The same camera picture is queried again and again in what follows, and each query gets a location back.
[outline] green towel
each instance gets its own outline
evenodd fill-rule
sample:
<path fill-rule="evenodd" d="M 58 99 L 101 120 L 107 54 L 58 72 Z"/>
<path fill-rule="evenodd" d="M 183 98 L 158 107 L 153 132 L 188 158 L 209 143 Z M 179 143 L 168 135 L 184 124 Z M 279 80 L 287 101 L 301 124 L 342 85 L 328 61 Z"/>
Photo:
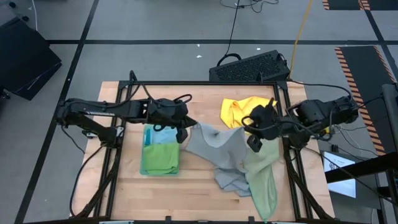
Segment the green towel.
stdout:
<path fill-rule="evenodd" d="M 277 192 L 271 164 L 279 157 L 279 139 L 261 140 L 258 153 L 248 150 L 243 160 L 243 167 L 248 171 L 246 180 L 249 183 L 253 202 L 266 222 L 274 214 L 277 205 Z"/>
<path fill-rule="evenodd" d="M 178 171 L 179 144 L 152 144 L 144 147 L 144 170 L 148 174 L 160 175 Z"/>

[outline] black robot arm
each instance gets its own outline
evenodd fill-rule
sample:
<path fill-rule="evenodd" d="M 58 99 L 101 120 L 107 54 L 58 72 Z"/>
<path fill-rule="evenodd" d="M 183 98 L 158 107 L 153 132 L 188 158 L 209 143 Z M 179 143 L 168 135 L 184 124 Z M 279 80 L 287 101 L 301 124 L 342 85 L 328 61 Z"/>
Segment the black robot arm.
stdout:
<path fill-rule="evenodd" d="M 358 117 L 358 105 L 350 96 L 337 100 L 322 102 L 320 100 L 305 100 L 291 106 L 286 115 L 280 117 L 271 99 L 267 106 L 255 107 L 251 114 L 245 117 L 253 122 L 245 124 L 245 130 L 252 135 L 248 139 L 251 149 L 258 152 L 261 148 L 260 139 L 272 140 L 279 136 L 287 136 L 290 145 L 301 149 L 307 145 L 312 136 L 329 141 L 323 137 L 323 130 L 333 124 L 352 123 Z"/>
<path fill-rule="evenodd" d="M 59 125 L 76 125 L 97 135 L 104 146 L 117 147 L 122 130 L 104 127 L 87 115 L 117 117 L 130 123 L 154 124 L 155 131 L 166 126 L 177 128 L 177 142 L 182 143 L 188 136 L 185 128 L 197 123 L 187 114 L 187 105 L 182 100 L 142 99 L 117 104 L 71 98 L 59 104 L 56 121 Z"/>

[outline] yellow cloth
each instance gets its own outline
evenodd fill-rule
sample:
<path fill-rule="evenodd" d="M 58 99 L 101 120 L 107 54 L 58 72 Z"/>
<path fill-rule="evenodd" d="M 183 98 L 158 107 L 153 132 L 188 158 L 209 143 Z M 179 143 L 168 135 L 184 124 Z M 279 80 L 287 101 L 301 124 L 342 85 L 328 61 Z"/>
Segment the yellow cloth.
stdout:
<path fill-rule="evenodd" d="M 266 106 L 269 100 L 258 96 L 252 96 L 244 100 L 224 99 L 221 106 L 221 119 L 229 128 L 237 128 L 242 126 L 242 118 L 250 115 L 250 112 L 258 105 Z"/>

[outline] gray cloth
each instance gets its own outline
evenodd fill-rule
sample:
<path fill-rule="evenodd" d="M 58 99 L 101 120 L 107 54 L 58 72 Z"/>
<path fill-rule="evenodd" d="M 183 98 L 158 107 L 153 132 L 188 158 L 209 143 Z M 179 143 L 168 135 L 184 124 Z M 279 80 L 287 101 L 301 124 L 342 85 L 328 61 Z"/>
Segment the gray cloth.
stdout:
<path fill-rule="evenodd" d="M 236 191 L 242 197 L 251 195 L 244 176 L 247 171 L 243 169 L 243 159 L 247 154 L 243 128 L 221 132 L 210 125 L 198 123 L 191 127 L 186 150 L 216 166 L 215 180 L 220 188 Z"/>

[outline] wooden tabletop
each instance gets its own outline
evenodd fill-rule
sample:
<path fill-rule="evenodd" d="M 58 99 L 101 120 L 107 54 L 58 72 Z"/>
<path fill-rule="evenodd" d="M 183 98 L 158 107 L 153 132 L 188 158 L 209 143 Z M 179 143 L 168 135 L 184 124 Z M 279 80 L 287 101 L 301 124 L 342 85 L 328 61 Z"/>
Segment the wooden tabletop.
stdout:
<path fill-rule="evenodd" d="M 117 87 L 118 82 L 103 82 L 98 101 L 114 102 Z M 274 97 L 271 86 L 148 85 L 147 89 L 154 98 L 173 99 L 187 93 L 192 94 L 193 99 L 188 103 L 188 115 L 219 130 L 228 129 L 220 119 L 221 102 L 224 98 L 242 100 L 250 96 Z M 296 83 L 289 83 L 289 95 L 292 104 L 307 98 L 303 86 Z M 140 88 L 133 99 L 142 98 L 147 96 Z M 94 120 L 104 126 L 111 123 L 111 118 L 94 117 Z M 111 217 L 113 220 L 164 220 L 165 216 L 171 216 L 173 220 L 247 221 L 248 216 L 254 216 L 256 221 L 261 221 L 251 197 L 239 197 L 234 192 L 222 191 L 214 180 L 214 165 L 189 152 L 181 151 L 178 176 L 140 175 L 142 130 L 142 124 L 128 123 L 126 126 Z M 88 140 L 84 160 L 99 145 L 97 139 Z M 314 140 L 309 142 L 308 147 L 318 150 L 318 144 Z M 105 149 L 92 158 L 81 173 L 73 201 L 75 213 L 82 210 L 98 188 L 104 152 Z M 323 209 L 334 217 L 320 156 L 306 150 L 302 150 L 301 154 L 309 191 Z M 269 221 L 294 221 L 282 143 L 279 160 L 273 163 L 272 170 L 278 205 Z M 297 192 L 301 216 L 305 217 L 302 194 L 298 188 Z M 103 201 L 106 202 L 107 198 L 108 191 L 104 194 Z M 101 214 L 104 213 L 105 206 L 102 206 Z"/>

